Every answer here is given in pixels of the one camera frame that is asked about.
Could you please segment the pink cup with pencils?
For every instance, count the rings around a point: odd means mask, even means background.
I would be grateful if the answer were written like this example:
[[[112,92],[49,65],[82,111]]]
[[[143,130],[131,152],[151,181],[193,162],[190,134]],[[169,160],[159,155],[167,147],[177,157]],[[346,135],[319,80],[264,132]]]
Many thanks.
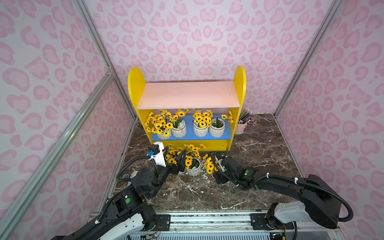
[[[252,119],[252,111],[250,111],[248,108],[245,108],[241,111],[238,124],[236,127],[235,134],[241,135],[244,133],[245,128],[247,127],[249,121]]]

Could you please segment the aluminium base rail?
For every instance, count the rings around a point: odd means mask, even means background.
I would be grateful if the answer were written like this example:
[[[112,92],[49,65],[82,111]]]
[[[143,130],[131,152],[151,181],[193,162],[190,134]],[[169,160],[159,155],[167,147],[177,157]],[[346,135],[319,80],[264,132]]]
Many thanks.
[[[343,240],[341,229],[330,230],[314,222],[285,224],[265,230],[266,211],[158,212],[146,231],[141,215],[113,227],[100,240]]]

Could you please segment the right aluminium frame profile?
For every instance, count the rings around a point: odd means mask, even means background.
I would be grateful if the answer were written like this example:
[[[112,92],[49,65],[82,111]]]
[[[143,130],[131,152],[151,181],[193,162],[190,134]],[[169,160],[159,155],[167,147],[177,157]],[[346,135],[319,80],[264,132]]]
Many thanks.
[[[291,93],[294,91],[294,88],[295,88],[297,82],[300,80],[301,76],[303,75],[304,70],[308,66],[312,56],[315,54],[317,47],[321,43],[322,38],[326,34],[327,30],[330,28],[334,18],[336,17],[338,12],[342,8],[344,2],[345,1],[342,1],[342,0],[332,1],[330,8],[328,9],[327,13],[325,14],[325,17],[322,20],[317,32],[314,34],[314,37],[310,42],[309,48],[307,49],[306,53],[304,54],[302,61],[300,62],[295,74],[293,75],[291,82],[289,83],[286,91],[283,94],[283,97],[282,97],[280,103],[278,104],[278,107],[274,113],[275,120],[277,120],[278,116],[282,113],[283,108],[288,101],[288,98],[290,97]]]

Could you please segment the left aluminium frame profile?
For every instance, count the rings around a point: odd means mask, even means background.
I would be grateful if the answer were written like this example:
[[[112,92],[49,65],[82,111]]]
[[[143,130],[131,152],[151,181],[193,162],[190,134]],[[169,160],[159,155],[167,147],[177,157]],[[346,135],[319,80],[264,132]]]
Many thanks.
[[[51,148],[32,177],[27,181],[22,191],[10,205],[1,219],[1,239],[7,240],[26,214],[38,193],[52,174],[60,159],[71,145],[77,133],[86,122],[92,110],[101,99],[105,90],[113,82],[114,74],[108,72],[93,93],[80,108],[77,115],[70,122],[59,140]]]

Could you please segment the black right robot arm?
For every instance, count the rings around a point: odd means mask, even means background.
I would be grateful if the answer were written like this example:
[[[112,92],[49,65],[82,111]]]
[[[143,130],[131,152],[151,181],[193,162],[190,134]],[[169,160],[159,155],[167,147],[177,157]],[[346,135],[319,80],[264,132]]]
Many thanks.
[[[230,156],[210,154],[217,183],[233,183],[242,191],[267,190],[289,196],[304,204],[304,210],[318,225],[336,229],[339,222],[354,217],[352,207],[317,175],[288,178],[267,173],[261,168],[243,168]]]

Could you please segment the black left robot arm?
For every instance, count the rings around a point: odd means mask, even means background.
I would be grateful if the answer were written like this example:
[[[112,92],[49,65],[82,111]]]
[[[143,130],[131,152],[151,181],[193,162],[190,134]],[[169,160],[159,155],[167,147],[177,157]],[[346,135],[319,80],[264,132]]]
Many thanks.
[[[130,159],[116,179],[131,184],[111,197],[100,213],[79,230],[68,236],[55,236],[54,239],[119,240],[136,231],[160,229],[157,214],[147,199],[157,195],[170,174],[177,175],[186,169],[186,150],[182,150],[172,163],[158,165],[155,158],[165,157],[168,151],[168,148],[161,150],[159,146],[151,145],[146,155]],[[139,160],[150,161],[154,167],[143,168],[134,177],[123,178],[125,170]]]

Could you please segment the yellow two-tier shelf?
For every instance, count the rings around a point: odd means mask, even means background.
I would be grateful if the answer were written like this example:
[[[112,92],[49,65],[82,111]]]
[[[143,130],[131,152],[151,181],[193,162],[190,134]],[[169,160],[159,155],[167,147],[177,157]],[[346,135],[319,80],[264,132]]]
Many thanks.
[[[238,119],[246,96],[247,74],[245,67],[238,66],[233,81],[221,82],[167,82],[147,83],[139,68],[132,68],[128,74],[128,90],[136,113],[144,125],[150,113],[156,110],[189,109],[184,117],[187,132],[182,138],[170,136],[163,140],[164,146],[203,144],[207,151],[229,151],[235,136]],[[192,110],[228,109],[234,116],[232,123],[226,121],[221,137],[207,134],[199,137],[194,133]]]

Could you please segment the aluminium frame profile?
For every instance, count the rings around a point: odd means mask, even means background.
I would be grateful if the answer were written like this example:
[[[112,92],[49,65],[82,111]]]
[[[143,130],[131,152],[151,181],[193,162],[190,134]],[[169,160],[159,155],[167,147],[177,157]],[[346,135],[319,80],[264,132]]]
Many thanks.
[[[283,108],[288,101],[288,98],[290,97],[291,93],[294,91],[294,88],[295,88],[297,82],[300,80],[301,76],[303,75],[304,70],[308,66],[312,56],[315,54],[317,47],[321,43],[322,38],[326,34],[327,30],[330,28],[334,18],[336,17],[338,12],[342,8],[344,2],[345,1],[342,1],[342,0],[332,1],[330,8],[328,9],[327,13],[325,14],[325,17],[322,20],[317,32],[314,34],[314,37],[310,42],[309,48],[307,49],[306,53],[304,54],[302,61],[300,62],[295,74],[293,75],[291,82],[289,83],[286,91],[283,94],[283,97],[282,97],[280,103],[278,104],[278,107],[274,113],[275,120],[277,120],[278,116],[282,113]]]
[[[59,140],[51,148],[32,177],[27,181],[22,191],[10,205],[1,219],[1,239],[7,240],[26,214],[38,193],[52,174],[60,159],[71,145],[77,133],[86,122],[92,110],[101,99],[105,90],[113,82],[114,74],[108,72],[93,93],[80,108],[77,115],[70,122]]]

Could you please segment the back left aluminium post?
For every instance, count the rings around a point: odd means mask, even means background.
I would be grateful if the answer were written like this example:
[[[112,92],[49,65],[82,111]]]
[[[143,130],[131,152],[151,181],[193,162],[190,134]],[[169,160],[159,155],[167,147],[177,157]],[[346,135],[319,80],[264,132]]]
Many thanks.
[[[112,64],[112,61],[111,61],[109,54],[107,53],[106,47],[105,47],[103,40],[102,40],[102,38],[101,38],[97,28],[96,28],[96,25],[95,25],[93,18],[89,12],[89,9],[87,7],[86,2],[85,1],[79,1],[79,0],[74,0],[73,2],[78,9],[79,14],[82,17],[82,19],[85,23],[85,26],[86,26],[87,30],[89,31],[102,60],[104,61],[104,64],[107,68],[107,73],[110,74],[110,76],[112,76],[112,80],[115,83],[116,87],[118,88],[119,94],[123,98],[123,102],[124,102],[125,106],[128,108],[131,117],[135,120],[137,118],[136,112],[133,109],[132,104],[130,103],[130,100],[128,98],[128,94],[125,92],[123,85],[120,82],[120,79],[117,75],[116,69]]]

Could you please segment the sunflower pot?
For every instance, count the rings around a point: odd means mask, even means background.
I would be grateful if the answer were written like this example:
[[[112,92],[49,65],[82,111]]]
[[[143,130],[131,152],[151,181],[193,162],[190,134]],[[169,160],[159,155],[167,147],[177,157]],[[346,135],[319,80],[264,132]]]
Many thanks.
[[[209,127],[212,124],[213,113],[210,110],[196,111],[193,114],[194,133],[197,137],[205,137],[208,134]]]
[[[174,115],[172,115],[173,128],[171,129],[172,135],[176,138],[183,138],[187,134],[187,125],[184,120],[186,112],[183,110],[178,110]]]
[[[212,175],[213,173],[218,171],[219,162],[216,157],[212,158],[211,155],[205,154],[203,156],[204,160],[204,168],[207,174]]]
[[[169,147],[169,154],[170,154],[170,161],[166,162],[166,165],[169,164],[176,164],[175,157],[176,157],[176,152],[172,147]]]
[[[185,166],[188,175],[192,177],[196,177],[201,172],[201,155],[200,150],[205,149],[206,146],[203,144],[200,145],[185,145],[185,149],[187,151],[185,158]]]
[[[233,113],[228,111],[227,114],[223,114],[218,118],[213,118],[210,126],[210,134],[214,138],[220,138],[225,132],[225,120],[228,120],[229,123],[234,122]]]
[[[173,126],[174,119],[167,110],[160,110],[159,114],[150,112],[145,121],[146,132],[156,135],[161,140],[170,138]]]

